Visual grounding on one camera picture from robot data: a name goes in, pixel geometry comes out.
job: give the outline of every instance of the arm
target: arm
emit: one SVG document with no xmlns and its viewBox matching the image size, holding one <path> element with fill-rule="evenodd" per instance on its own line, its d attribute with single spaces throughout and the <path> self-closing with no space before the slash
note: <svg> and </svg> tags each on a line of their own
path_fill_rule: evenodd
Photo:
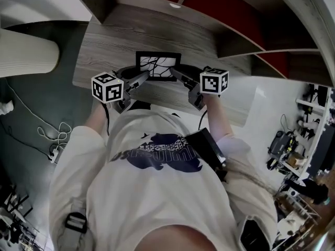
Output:
<svg viewBox="0 0 335 251">
<path fill-rule="evenodd" d="M 224 136 L 233 135 L 226 111 L 218 96 L 204 94 L 210 134 L 217 142 Z"/>
<path fill-rule="evenodd" d="M 54 171 L 50 185 L 49 231 L 56 250 L 62 250 L 68 244 L 68 236 L 64 233 L 68 214 L 86 215 L 87 190 L 105 165 L 106 146 L 99 135 L 104 123 L 105 112 L 99 105 L 85 126 L 73 130 Z M 85 235 L 81 239 L 89 247 L 93 238 L 89 230 Z"/>
<path fill-rule="evenodd" d="M 272 195 L 257 174 L 251 148 L 233 135 L 219 97 L 205 95 L 210 134 L 227 158 L 226 182 L 234 217 L 243 230 L 246 220 L 255 220 L 270 247 L 277 233 L 277 214 Z"/>
</svg>

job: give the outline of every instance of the strap buckle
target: strap buckle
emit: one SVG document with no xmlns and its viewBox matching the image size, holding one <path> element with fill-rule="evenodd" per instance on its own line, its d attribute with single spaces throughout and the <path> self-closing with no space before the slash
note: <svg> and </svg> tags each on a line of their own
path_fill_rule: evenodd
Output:
<svg viewBox="0 0 335 251">
<path fill-rule="evenodd" d="M 65 220 L 65 227 L 76 232 L 86 233 L 87 219 L 86 216 L 78 212 L 70 213 Z"/>
</svg>

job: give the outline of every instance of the ceiling light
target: ceiling light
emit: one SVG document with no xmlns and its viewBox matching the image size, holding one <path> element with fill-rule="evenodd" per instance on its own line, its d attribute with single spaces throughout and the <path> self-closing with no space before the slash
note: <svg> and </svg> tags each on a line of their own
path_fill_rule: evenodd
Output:
<svg viewBox="0 0 335 251">
<path fill-rule="evenodd" d="M 180 5 L 176 5 L 176 4 L 172 4 L 172 3 L 170 3 L 170 6 L 172 6 L 172 7 L 174 7 L 174 8 L 181 8 Z"/>
</svg>

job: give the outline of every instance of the navy graphic print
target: navy graphic print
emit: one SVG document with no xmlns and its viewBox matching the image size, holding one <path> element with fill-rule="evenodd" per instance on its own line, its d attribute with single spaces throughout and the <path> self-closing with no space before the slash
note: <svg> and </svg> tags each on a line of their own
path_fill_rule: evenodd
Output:
<svg viewBox="0 0 335 251">
<path fill-rule="evenodd" d="M 156 134 L 151 141 L 137 149 L 115 155 L 111 161 L 127 159 L 133 166 L 161 170 L 164 164 L 185 173 L 199 172 L 202 169 L 197 154 L 188 142 L 176 134 Z"/>
</svg>

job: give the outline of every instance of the person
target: person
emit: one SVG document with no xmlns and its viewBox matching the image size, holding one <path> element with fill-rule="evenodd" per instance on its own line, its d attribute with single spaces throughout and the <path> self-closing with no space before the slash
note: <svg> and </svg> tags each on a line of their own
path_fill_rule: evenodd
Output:
<svg viewBox="0 0 335 251">
<path fill-rule="evenodd" d="M 101 105 L 76 127 L 50 186 L 55 250 L 270 250 L 272 195 L 220 99 L 206 95 L 204 103 L 227 158 L 225 182 L 185 140 L 190 132 L 177 116 L 132 107 L 115 121 L 107 146 Z"/>
<path fill-rule="evenodd" d="M 22 230 L 17 224 L 12 224 L 10 227 L 10 242 L 13 244 L 18 244 Z"/>
<path fill-rule="evenodd" d="M 313 204 L 329 204 L 330 197 L 328 197 L 328 188 L 325 184 L 318 185 L 311 179 L 304 179 L 303 182 L 306 186 L 299 185 L 288 179 L 285 181 L 287 185 L 285 189 L 288 190 L 291 187 L 301 195 L 313 199 Z"/>
</svg>

